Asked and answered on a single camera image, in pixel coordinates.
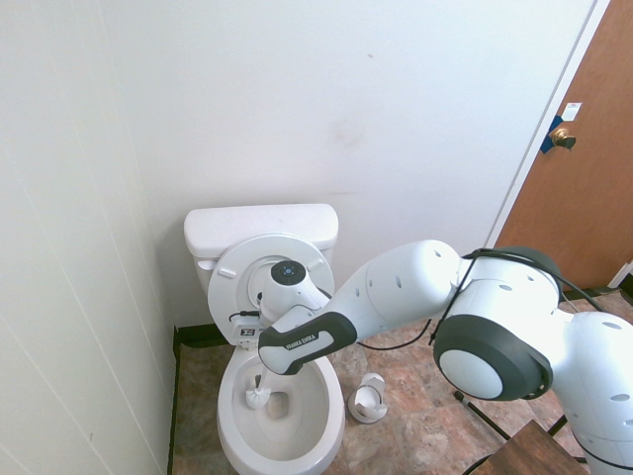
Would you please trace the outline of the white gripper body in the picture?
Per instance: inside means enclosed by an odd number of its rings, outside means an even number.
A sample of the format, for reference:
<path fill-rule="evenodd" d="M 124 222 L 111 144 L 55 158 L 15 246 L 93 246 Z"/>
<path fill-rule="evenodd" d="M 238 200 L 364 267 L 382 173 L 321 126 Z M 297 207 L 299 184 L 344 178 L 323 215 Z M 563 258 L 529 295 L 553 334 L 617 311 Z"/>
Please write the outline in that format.
<path fill-rule="evenodd" d="M 260 334 L 271 325 L 266 318 L 255 316 L 236 316 L 231 320 L 233 345 L 246 349 L 255 349 Z"/>

